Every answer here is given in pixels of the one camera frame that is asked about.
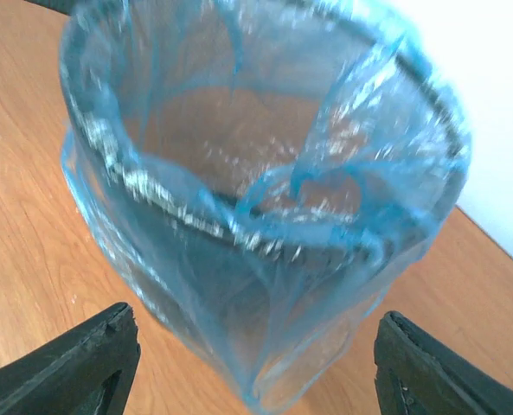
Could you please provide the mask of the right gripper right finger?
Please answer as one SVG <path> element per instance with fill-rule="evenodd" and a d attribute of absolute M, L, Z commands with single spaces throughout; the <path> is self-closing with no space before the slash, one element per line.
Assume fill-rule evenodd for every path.
<path fill-rule="evenodd" d="M 513 414 L 512 389 L 397 311 L 379 321 L 374 359 L 382 414 Z"/>

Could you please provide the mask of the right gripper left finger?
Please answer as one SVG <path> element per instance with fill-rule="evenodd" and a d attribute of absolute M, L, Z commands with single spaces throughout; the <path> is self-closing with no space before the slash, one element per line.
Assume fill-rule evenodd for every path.
<path fill-rule="evenodd" d="M 132 307 L 115 303 L 0 367 L 0 414 L 122 414 L 140 355 Z"/>

